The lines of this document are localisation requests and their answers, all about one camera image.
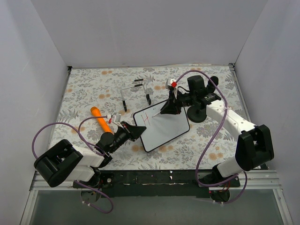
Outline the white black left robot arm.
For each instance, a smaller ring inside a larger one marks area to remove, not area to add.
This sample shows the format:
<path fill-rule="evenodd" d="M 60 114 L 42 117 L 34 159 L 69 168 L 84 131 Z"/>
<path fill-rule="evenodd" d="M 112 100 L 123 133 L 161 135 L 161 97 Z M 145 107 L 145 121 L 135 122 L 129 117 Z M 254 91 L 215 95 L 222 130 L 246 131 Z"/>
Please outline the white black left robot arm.
<path fill-rule="evenodd" d="M 137 140 L 146 129 L 145 126 L 133 126 L 122 121 L 116 133 L 103 133 L 93 149 L 78 147 L 63 139 L 39 157 L 33 140 L 34 167 L 52 188 L 66 180 L 79 180 L 88 187 L 96 187 L 100 176 L 95 169 L 105 167 L 112 160 L 112 153 L 126 141 Z"/>

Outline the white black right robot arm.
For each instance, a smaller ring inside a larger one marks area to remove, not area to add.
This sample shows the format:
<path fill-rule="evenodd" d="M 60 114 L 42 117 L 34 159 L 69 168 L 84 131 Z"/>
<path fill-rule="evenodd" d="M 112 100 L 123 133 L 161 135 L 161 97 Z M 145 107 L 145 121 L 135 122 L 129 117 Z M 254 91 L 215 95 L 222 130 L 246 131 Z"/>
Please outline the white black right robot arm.
<path fill-rule="evenodd" d="M 176 80 L 166 81 L 169 97 L 160 114 L 180 114 L 187 107 L 187 117 L 194 123 L 201 123 L 207 117 L 219 122 L 217 130 L 224 128 L 237 141 L 234 157 L 215 165 L 212 172 L 199 178 L 203 187 L 223 186 L 229 178 L 242 171 L 250 171 L 274 158 L 270 129 L 257 126 L 231 110 L 221 94 L 216 94 L 218 78 L 212 76 L 208 83 L 200 75 L 187 79 L 188 90 L 179 91 Z"/>

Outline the black framed whiteboard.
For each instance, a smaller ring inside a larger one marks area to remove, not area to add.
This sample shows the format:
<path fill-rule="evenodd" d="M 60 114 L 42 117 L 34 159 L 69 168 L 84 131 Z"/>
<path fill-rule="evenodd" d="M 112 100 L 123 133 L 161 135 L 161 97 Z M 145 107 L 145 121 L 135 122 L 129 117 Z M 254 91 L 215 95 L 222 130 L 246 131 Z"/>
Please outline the black framed whiteboard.
<path fill-rule="evenodd" d="M 159 114 L 153 118 L 152 116 L 159 112 L 164 104 L 165 101 L 162 101 L 133 114 L 137 126 L 147 127 L 140 136 L 145 152 L 151 152 L 190 130 L 184 108 L 177 115 Z"/>

